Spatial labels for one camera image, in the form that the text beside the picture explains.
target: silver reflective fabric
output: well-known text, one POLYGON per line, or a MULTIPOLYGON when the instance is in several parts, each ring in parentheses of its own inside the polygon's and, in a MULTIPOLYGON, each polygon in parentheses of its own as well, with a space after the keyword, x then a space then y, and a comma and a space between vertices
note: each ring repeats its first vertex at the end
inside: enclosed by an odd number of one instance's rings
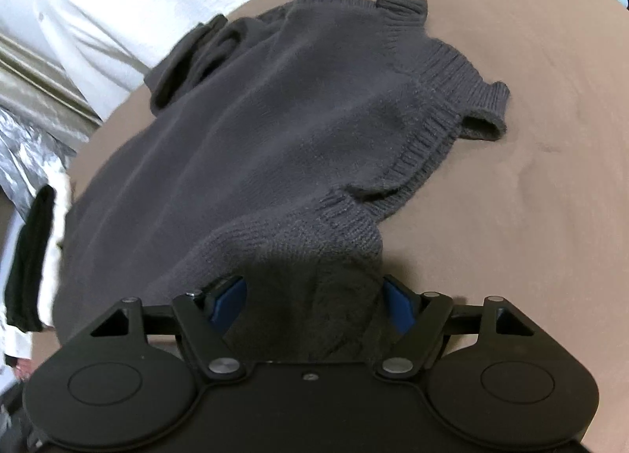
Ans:
POLYGON ((0 33, 0 106, 78 150, 101 124, 65 72, 0 33))
POLYGON ((75 152, 0 107, 0 186, 22 218, 49 175, 65 171, 75 152))

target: black cloth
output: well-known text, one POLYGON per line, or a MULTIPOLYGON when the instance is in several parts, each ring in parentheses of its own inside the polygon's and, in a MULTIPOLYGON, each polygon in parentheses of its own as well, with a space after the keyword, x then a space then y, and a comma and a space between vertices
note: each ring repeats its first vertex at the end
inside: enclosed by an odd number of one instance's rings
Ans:
POLYGON ((22 332, 43 330, 37 312, 37 299, 54 205, 55 190, 49 185, 43 186, 33 200, 18 235, 11 272, 4 289, 6 323, 22 332))
POLYGON ((18 365, 18 358, 14 358, 13 356, 5 354, 4 364, 6 364, 10 368, 15 368, 18 365))
POLYGON ((244 274, 246 359, 367 359, 391 342, 377 222, 460 135, 498 139, 505 84, 429 38, 424 0, 295 0, 191 31, 147 78, 155 121, 70 210, 61 342, 117 299, 244 274))

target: circular pad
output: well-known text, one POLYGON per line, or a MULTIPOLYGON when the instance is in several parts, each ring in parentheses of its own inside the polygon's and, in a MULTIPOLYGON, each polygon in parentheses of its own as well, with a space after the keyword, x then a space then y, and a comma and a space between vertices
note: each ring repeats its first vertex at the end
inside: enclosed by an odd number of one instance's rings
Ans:
POLYGON ((70 394, 86 405, 115 405, 131 398, 142 376, 131 366, 102 362, 77 371, 68 384, 70 394))
POLYGON ((528 362, 498 362, 480 377, 489 394, 509 403, 540 402, 552 393, 555 382, 549 373, 528 362))

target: triangular cutout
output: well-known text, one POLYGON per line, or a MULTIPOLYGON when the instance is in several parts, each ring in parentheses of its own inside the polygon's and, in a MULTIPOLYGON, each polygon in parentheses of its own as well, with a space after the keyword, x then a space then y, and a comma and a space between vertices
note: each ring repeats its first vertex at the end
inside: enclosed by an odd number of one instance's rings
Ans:
POLYGON ((518 320, 518 318, 506 308, 500 308, 498 310, 496 332, 498 334, 509 334, 511 336, 533 335, 533 331, 518 320))
POLYGON ((104 336, 126 336, 127 334, 129 334, 129 318, 123 310, 118 310, 100 324, 91 335, 94 338, 102 338, 104 336))

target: knit fabric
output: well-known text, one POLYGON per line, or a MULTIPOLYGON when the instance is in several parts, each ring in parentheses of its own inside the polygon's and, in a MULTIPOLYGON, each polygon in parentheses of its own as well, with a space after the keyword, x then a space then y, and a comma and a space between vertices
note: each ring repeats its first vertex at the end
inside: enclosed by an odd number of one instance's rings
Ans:
POLYGON ((41 332, 37 312, 43 259, 50 236, 55 190, 43 186, 28 212, 18 235, 11 272, 4 289, 6 323, 22 332, 41 332))
POLYGON ((498 139, 505 84, 429 38, 424 0, 295 0, 217 17, 147 77, 156 120, 67 217, 61 342, 117 299, 227 274, 245 359, 370 359, 391 343, 377 222, 460 135, 498 139))

